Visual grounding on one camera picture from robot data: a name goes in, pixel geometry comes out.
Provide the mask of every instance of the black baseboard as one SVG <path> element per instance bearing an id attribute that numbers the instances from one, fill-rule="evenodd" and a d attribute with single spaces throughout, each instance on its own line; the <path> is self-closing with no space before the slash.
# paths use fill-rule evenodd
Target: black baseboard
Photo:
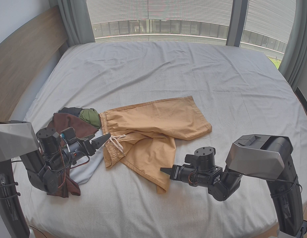
<path id="1" fill-rule="evenodd" d="M 306 98 L 303 96 L 303 94 L 301 93 L 301 91 L 299 90 L 298 87 L 296 89 L 296 94 L 297 94 L 299 100 L 301 101 L 303 107 L 305 108 L 305 110 L 307 112 L 307 101 L 306 101 Z"/>

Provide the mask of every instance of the tan shorts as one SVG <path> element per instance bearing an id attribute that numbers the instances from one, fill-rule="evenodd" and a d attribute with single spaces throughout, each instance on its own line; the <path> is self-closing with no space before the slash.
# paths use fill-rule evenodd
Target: tan shorts
<path id="1" fill-rule="evenodd" d="M 108 141 L 104 147 L 105 166 L 118 161 L 157 185 L 165 193 L 169 176 L 161 167 L 171 168 L 175 138 L 191 140 L 212 131 L 192 96 L 151 101 L 100 113 L 103 133 L 126 137 L 118 139 L 123 153 Z"/>

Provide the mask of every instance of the building exterior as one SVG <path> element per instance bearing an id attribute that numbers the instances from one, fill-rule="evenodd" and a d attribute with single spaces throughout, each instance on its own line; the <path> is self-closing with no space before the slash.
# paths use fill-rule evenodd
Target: building exterior
<path id="1" fill-rule="evenodd" d="M 225 45 L 233 0 L 87 0 L 96 42 L 173 40 Z M 241 47 L 282 59 L 296 0 L 249 0 Z"/>

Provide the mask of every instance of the wooden headboard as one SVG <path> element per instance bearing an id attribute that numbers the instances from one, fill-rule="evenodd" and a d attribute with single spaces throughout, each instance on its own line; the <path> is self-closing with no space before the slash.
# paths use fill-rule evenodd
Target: wooden headboard
<path id="1" fill-rule="evenodd" d="M 7 121 L 32 79 L 68 39 L 59 7 L 41 13 L 0 44 L 0 121 Z"/>

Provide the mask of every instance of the white drawstring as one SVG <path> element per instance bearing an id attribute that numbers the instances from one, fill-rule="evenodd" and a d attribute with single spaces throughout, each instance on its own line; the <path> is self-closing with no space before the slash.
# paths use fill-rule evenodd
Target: white drawstring
<path id="1" fill-rule="evenodd" d="M 124 138 L 126 137 L 125 134 L 121 135 L 121 136 L 113 136 L 111 135 L 111 137 L 109 138 L 109 141 L 113 143 L 113 145 L 121 152 L 124 154 L 124 148 L 123 146 L 118 142 L 118 139 L 120 138 Z"/>

